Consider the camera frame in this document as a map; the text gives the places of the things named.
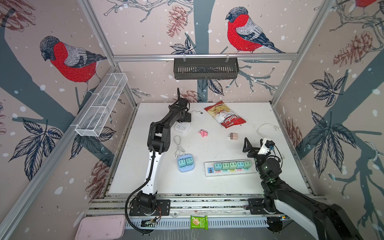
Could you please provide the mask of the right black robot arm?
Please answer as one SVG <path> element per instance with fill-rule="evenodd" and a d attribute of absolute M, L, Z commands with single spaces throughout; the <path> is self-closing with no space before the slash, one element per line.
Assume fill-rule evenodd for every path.
<path fill-rule="evenodd" d="M 281 161 L 271 155 L 275 143 L 261 139 L 260 147 L 244 140 L 243 152 L 255 161 L 255 168 L 264 190 L 264 209 L 290 217 L 317 240 L 360 240 L 357 228 L 345 210 L 336 205 L 318 202 L 289 186 L 279 175 Z"/>

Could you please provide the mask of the pink usb charger plug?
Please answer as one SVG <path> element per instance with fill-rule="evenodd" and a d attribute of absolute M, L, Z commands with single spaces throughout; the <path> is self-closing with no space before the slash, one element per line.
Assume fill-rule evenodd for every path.
<path fill-rule="evenodd" d="M 239 139 L 239 135 L 237 133 L 230 133 L 228 135 L 228 139 L 229 140 L 238 140 Z"/>

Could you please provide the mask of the white square socket cube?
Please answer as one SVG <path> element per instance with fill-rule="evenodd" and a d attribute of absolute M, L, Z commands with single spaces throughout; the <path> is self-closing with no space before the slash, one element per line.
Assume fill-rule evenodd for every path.
<path fill-rule="evenodd" d="M 187 133 L 191 127 L 191 123 L 180 123 L 176 122 L 174 125 L 174 129 L 179 133 Z"/>

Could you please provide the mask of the blue square socket cube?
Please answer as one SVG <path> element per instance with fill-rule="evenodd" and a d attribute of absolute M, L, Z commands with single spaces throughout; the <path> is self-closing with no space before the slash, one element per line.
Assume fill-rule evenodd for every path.
<path fill-rule="evenodd" d="M 178 160 L 182 160 L 182 159 L 186 160 L 187 158 L 193 158 L 193 156 L 191 154 L 185 154 L 185 155 L 179 156 L 177 159 L 177 163 L 178 163 Z M 179 171 L 181 173 L 185 173 L 185 172 L 192 171 L 194 168 L 195 168 L 195 161 L 194 161 L 194 164 L 192 166 L 185 166 L 183 168 L 179 168 Z"/>

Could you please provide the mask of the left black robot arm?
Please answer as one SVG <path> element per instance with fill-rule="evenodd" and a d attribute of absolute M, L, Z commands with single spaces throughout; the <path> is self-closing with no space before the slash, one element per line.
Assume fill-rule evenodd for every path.
<path fill-rule="evenodd" d="M 192 115 L 189 112 L 190 102 L 182 98 L 179 89 L 177 89 L 177 100 L 168 108 L 169 112 L 164 118 L 150 125 L 147 140 L 150 153 L 146 179 L 144 184 L 134 190 L 127 199 L 125 209 L 130 216 L 151 216 L 158 212 L 158 169 L 171 145 L 171 129 L 176 122 L 190 123 L 192 121 Z"/>

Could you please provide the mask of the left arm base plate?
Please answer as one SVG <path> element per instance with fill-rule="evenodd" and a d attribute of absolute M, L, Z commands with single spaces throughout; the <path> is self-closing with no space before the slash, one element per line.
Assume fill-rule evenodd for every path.
<path fill-rule="evenodd" d="M 133 200 L 128 213 L 130 217 L 168 216 L 170 205 L 170 200 L 156 200 L 156 203 Z"/>

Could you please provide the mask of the teal charger plug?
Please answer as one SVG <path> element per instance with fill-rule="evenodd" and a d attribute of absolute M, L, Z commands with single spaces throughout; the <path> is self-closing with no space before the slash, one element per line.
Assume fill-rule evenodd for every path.
<path fill-rule="evenodd" d="M 186 165 L 187 166 L 192 166 L 194 164 L 194 159 L 193 158 L 187 158 L 186 159 Z"/>
<path fill-rule="evenodd" d="M 237 162 L 237 169 L 243 169 L 245 167 L 244 162 Z"/>
<path fill-rule="evenodd" d="M 215 171 L 221 171 L 222 168 L 223 168 L 222 163 L 215 163 L 215 165 L 214 165 L 214 170 Z"/>
<path fill-rule="evenodd" d="M 182 160 L 178 160 L 178 166 L 179 168 L 183 168 L 187 165 L 186 163 L 186 160 L 182 159 Z"/>

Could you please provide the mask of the white multicolour power strip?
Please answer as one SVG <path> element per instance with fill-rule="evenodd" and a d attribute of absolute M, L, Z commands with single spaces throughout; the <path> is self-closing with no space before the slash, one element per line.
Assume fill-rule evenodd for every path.
<path fill-rule="evenodd" d="M 205 162 L 206 177 L 233 176 L 257 173 L 255 161 L 251 159 Z"/>

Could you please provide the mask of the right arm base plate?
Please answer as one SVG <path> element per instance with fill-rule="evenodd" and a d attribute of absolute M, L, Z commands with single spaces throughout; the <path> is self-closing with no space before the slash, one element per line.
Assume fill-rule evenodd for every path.
<path fill-rule="evenodd" d="M 269 215 L 265 210 L 264 199 L 262 198 L 248 199 L 246 209 L 250 211 L 251 215 Z"/>

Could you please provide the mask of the light green charger plug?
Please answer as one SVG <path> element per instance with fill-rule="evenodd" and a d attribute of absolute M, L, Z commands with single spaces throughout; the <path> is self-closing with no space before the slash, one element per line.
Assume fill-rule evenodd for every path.
<path fill-rule="evenodd" d="M 250 169 L 252 167 L 251 161 L 244 161 L 244 169 Z"/>

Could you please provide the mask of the teal charger plug front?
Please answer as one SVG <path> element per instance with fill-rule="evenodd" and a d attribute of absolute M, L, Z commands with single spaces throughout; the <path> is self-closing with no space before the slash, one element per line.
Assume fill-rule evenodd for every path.
<path fill-rule="evenodd" d="M 243 169 L 245 167 L 244 162 L 237 162 L 237 169 Z"/>

